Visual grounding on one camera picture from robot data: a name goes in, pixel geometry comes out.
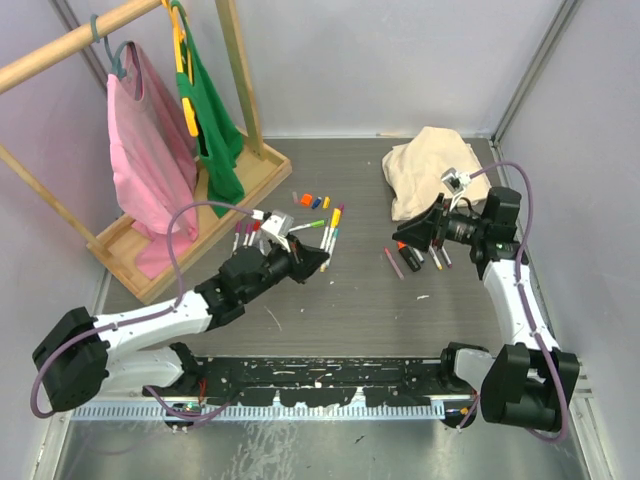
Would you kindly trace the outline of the orange black highlighter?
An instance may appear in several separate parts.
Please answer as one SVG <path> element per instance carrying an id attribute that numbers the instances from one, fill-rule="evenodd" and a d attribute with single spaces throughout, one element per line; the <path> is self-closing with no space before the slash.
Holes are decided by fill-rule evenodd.
<path id="1" fill-rule="evenodd" d="M 398 252 L 403 258 L 407 266 L 412 272 L 417 272 L 421 269 L 420 260 L 414 254 L 413 250 L 403 242 L 397 241 Z"/>

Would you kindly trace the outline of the pink pen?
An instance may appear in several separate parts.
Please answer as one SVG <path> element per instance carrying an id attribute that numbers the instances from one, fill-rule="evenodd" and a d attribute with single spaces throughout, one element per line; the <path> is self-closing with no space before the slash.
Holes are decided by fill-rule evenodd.
<path id="1" fill-rule="evenodd" d="M 384 250 L 384 253 L 385 253 L 385 255 L 386 255 L 386 257 L 387 257 L 387 259 L 388 259 L 388 261 L 389 261 L 389 263 L 390 263 L 390 265 L 392 267 L 392 269 L 394 270 L 395 274 L 397 275 L 397 277 L 400 280 L 404 280 L 404 278 L 405 278 L 404 274 L 401 271 L 401 269 L 400 269 L 399 265 L 397 264 L 396 260 L 394 259 L 394 257 L 392 255 L 391 251 L 389 250 L 389 248 L 385 246 L 383 250 Z"/>

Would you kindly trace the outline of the yellow cap marker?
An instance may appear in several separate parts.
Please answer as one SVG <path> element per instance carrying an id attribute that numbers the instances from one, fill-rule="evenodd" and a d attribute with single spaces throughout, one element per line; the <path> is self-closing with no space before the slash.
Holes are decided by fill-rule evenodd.
<path id="1" fill-rule="evenodd" d="M 339 221 L 340 221 L 340 217 L 341 217 L 341 209 L 340 208 L 334 208 L 331 218 L 327 224 L 327 226 L 325 227 L 324 230 L 324 234 L 323 234 L 323 238 L 322 238 L 322 242 L 321 242 L 321 246 L 320 248 L 323 249 L 324 251 L 327 251 L 329 249 L 329 243 L 330 243 L 330 239 L 331 236 L 333 235 L 333 232 L 335 230 L 335 228 L 337 227 Z"/>

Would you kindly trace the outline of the orange highlighter cap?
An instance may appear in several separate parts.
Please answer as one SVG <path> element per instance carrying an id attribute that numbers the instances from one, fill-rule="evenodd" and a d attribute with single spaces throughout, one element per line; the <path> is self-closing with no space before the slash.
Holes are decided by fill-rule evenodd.
<path id="1" fill-rule="evenodd" d="M 310 194 L 304 194 L 300 199 L 300 204 L 302 206 L 309 207 L 311 205 L 312 200 L 313 200 L 313 197 Z"/>

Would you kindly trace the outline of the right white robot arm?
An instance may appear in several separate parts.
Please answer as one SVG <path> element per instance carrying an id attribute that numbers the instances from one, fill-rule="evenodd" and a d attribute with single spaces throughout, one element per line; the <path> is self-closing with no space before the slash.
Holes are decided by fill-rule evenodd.
<path id="1" fill-rule="evenodd" d="M 438 195 L 392 237 L 420 251 L 447 241 L 468 246 L 499 321 L 503 346 L 497 355 L 459 342 L 442 351 L 442 388 L 459 394 L 470 387 L 476 394 L 471 414 L 559 443 L 568 433 L 568 406 L 580 364 L 575 354 L 561 350 L 537 305 L 528 259 L 516 238 L 520 203 L 517 191 L 492 187 L 481 213 L 464 214 Z"/>

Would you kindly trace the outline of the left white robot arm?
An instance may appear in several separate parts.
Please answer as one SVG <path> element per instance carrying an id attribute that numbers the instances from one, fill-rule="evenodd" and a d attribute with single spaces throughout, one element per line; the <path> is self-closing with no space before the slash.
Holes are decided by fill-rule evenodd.
<path id="1" fill-rule="evenodd" d="M 68 311 L 35 348 L 38 370 L 30 405 L 45 390 L 53 413 L 73 410 L 105 393 L 167 388 L 178 396 L 194 393 L 201 368 L 178 337 L 228 325 L 245 306 L 285 278 L 303 283 L 328 259 L 326 251 L 295 236 L 289 246 L 273 244 L 268 254 L 242 246 L 218 273 L 174 300 L 134 311 L 92 316 L 84 307 Z"/>

